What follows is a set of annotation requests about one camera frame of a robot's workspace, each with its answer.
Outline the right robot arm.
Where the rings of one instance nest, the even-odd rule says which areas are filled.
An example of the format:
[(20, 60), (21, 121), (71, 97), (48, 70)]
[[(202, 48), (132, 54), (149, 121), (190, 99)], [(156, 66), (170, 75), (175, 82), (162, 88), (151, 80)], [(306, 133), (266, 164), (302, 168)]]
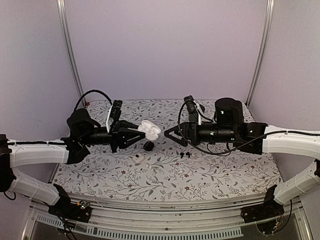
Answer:
[(214, 103), (214, 115), (206, 117), (192, 96), (184, 98), (189, 120), (182, 122), (178, 113), (177, 125), (164, 135), (181, 146), (215, 155), (200, 148), (200, 144), (232, 144), (224, 151), (234, 151), (275, 157), (285, 181), (267, 190), (258, 213), (269, 218), (291, 199), (320, 186), (320, 132), (277, 127), (263, 122), (245, 122), (243, 104), (233, 98), (221, 98)]

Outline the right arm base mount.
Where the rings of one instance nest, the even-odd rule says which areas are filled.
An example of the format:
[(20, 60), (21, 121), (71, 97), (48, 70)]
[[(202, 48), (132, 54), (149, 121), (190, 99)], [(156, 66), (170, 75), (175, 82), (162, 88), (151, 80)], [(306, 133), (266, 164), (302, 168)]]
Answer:
[(240, 216), (245, 223), (251, 223), (277, 217), (284, 213), (283, 205), (274, 200), (268, 200), (260, 204), (243, 207), (240, 211)]

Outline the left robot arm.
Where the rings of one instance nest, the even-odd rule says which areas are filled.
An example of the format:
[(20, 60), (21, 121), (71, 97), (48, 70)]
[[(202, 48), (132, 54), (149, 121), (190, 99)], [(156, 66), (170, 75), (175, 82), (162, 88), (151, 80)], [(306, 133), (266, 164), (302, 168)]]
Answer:
[(56, 163), (75, 165), (89, 154), (89, 147), (109, 145), (115, 153), (146, 137), (138, 126), (126, 120), (113, 120), (102, 127), (85, 108), (75, 110), (67, 119), (70, 135), (54, 141), (9, 140), (0, 136), (0, 190), (24, 195), (44, 202), (63, 217), (74, 213), (74, 205), (66, 191), (57, 184), (48, 184), (30, 177), (17, 168), (26, 165)]

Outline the white earbud case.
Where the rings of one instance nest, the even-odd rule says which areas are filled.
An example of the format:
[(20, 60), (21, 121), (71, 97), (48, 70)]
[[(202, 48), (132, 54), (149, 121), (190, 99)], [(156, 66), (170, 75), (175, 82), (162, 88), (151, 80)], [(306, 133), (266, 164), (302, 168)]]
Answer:
[(157, 140), (161, 133), (161, 129), (149, 120), (143, 120), (137, 130), (145, 133), (145, 138), (149, 141)]

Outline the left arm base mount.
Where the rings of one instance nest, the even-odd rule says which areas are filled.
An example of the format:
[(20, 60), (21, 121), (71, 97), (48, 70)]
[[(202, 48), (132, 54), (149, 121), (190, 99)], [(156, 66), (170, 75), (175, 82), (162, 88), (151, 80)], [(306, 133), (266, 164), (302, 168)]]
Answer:
[(73, 220), (82, 223), (88, 223), (92, 208), (83, 202), (71, 203), (70, 201), (58, 201), (55, 205), (50, 205), (48, 213), (62, 219)]

